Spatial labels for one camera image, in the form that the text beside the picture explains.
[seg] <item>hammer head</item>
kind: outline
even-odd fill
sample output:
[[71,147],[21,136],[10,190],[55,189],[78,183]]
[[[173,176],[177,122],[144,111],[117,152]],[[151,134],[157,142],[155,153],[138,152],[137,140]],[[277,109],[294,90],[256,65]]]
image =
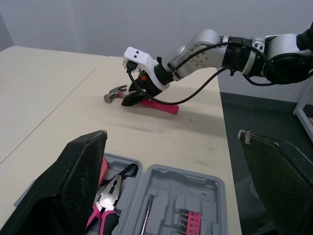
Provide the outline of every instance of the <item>hammer head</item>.
[[125,92],[127,85],[115,87],[114,89],[110,90],[108,94],[106,94],[103,98],[107,103],[111,103],[112,100],[116,97],[118,97],[118,94],[120,92]]

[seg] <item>black cable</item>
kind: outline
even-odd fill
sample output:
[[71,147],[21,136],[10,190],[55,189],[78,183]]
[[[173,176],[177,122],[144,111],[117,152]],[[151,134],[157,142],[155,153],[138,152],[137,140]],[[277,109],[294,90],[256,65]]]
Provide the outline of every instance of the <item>black cable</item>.
[[[280,77],[281,79],[284,80],[284,77],[277,71],[277,69],[273,66],[272,62],[261,52],[259,51],[257,48],[250,46],[250,45],[246,45],[243,43],[239,43],[239,42],[223,42],[223,43],[216,43],[213,45],[209,45],[203,49],[198,50],[197,52],[193,53],[192,55],[188,56],[186,59],[184,59],[182,62],[180,62],[176,68],[174,69],[173,75],[174,73],[181,68],[181,66],[183,66],[185,63],[187,63],[190,59],[192,59],[193,57],[195,57],[196,55],[205,52],[207,50],[213,49],[213,48],[217,48],[217,47],[221,47],[221,46],[237,46],[237,47],[242,47],[242,48],[248,48],[250,50],[252,50],[253,52],[255,52],[269,67],[269,69],[278,77]],[[132,76],[132,71],[131,70],[127,70],[127,73],[131,79],[131,81],[134,83],[135,87],[137,88],[137,90],[143,94],[146,98],[153,100],[155,102],[158,102],[160,104],[166,104],[166,105],[177,105],[177,104],[182,104],[188,100],[190,100],[191,98],[193,98],[195,95],[197,95],[214,77],[216,77],[218,74],[220,74],[221,72],[225,71],[226,69],[220,69],[218,70],[215,74],[213,74],[196,92],[194,92],[191,96],[187,97],[184,100],[178,101],[178,102],[164,102],[158,99],[155,99],[153,97],[151,97],[150,95],[148,95],[147,93],[145,93],[140,87],[139,85],[135,82],[133,76]],[[311,74],[308,74],[308,76],[306,76],[303,80],[309,78],[311,76]],[[275,85],[275,83],[255,83],[253,82],[250,78],[248,78],[247,76],[245,76],[245,79],[255,85],[255,86],[272,86]]]
[[275,83],[272,83],[272,82],[270,82],[270,83],[256,83],[256,82],[252,81],[252,80],[251,80],[249,77],[247,77],[246,75],[243,74],[243,76],[244,76],[244,78],[245,78],[249,83],[251,83],[251,84],[254,85],[254,86],[258,86],[258,87],[268,87],[268,86],[275,85]]
[[146,98],[153,100],[157,103],[160,104],[166,104],[166,105],[178,105],[178,104],[182,104],[185,103],[187,101],[189,101],[190,99],[192,99],[193,97],[195,97],[200,91],[203,90],[203,88],[205,88],[205,86],[207,84],[209,84],[210,81],[213,80],[213,78],[215,78],[217,75],[219,75],[221,72],[225,71],[226,69],[220,69],[218,70],[215,74],[213,74],[199,89],[197,89],[193,94],[191,94],[189,97],[187,97],[186,99],[183,99],[181,101],[178,102],[165,102],[165,101],[161,101],[158,99],[153,98],[152,96],[149,96],[147,93],[145,93],[141,87],[136,83],[136,81],[134,80],[133,76],[132,76],[132,71],[128,70],[127,73],[129,75],[129,78],[131,79],[131,81],[133,82],[133,84],[135,85],[135,87],[137,88],[138,91],[140,91]]

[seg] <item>robotic arm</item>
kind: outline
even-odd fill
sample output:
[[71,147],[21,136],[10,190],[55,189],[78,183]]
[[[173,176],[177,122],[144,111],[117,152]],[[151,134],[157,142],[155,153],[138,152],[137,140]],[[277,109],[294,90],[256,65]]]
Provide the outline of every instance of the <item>robotic arm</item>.
[[[304,33],[241,38],[219,35],[204,30],[170,56],[154,60],[149,54],[129,47],[123,65],[131,72],[139,71],[122,105],[132,106],[143,99],[153,98],[196,70],[214,67],[228,69],[231,75],[239,71],[253,85],[297,83],[313,73],[313,23]],[[257,84],[252,76],[265,77],[270,83]]]

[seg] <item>toolbox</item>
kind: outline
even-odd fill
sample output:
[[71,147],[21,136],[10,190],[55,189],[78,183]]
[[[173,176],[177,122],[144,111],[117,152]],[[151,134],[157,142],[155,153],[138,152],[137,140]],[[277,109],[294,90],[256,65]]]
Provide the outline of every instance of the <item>toolbox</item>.
[[[145,235],[188,235],[186,228],[182,227],[181,216],[189,212],[201,214],[201,235],[227,234],[225,185],[221,179],[157,164],[143,172],[138,160],[108,153],[104,154],[104,158],[109,167],[107,179],[129,164],[138,165],[137,175],[126,178],[122,183],[122,193],[115,206],[120,217],[113,235],[141,233],[150,195],[154,199]],[[100,221],[97,221],[87,235],[97,235],[99,225]]]

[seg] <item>pink pliers handle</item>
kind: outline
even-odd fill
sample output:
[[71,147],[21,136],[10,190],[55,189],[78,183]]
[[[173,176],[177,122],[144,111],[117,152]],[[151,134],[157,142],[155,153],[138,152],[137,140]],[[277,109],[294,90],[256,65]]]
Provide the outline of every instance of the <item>pink pliers handle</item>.
[[105,211],[103,214],[99,211],[96,205],[92,207],[93,212],[88,220],[86,229],[92,226],[95,221],[101,218],[99,235],[111,235],[113,229],[117,226],[119,216],[115,211]]
[[119,216],[115,211],[105,211],[101,216],[99,235],[111,235],[118,224]]

